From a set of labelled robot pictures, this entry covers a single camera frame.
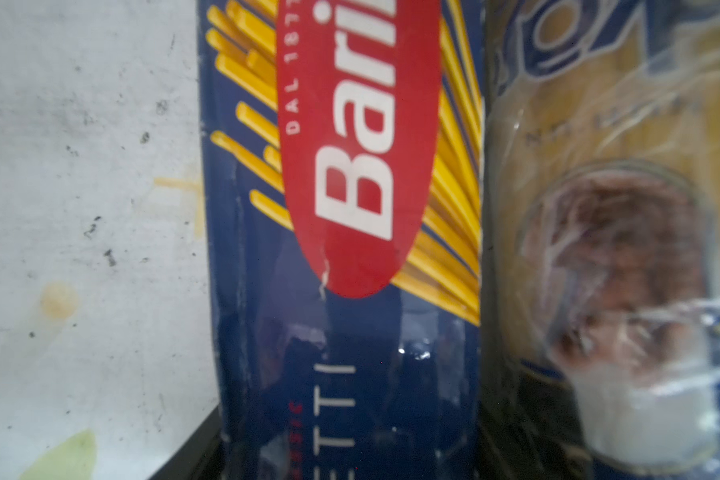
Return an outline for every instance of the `plastic package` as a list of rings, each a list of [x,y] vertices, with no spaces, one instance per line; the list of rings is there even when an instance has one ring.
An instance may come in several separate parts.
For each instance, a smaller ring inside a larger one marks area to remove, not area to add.
[[[489,18],[496,438],[540,478],[720,479],[720,1]]]
[[[472,478],[481,2],[199,14],[230,478]]]

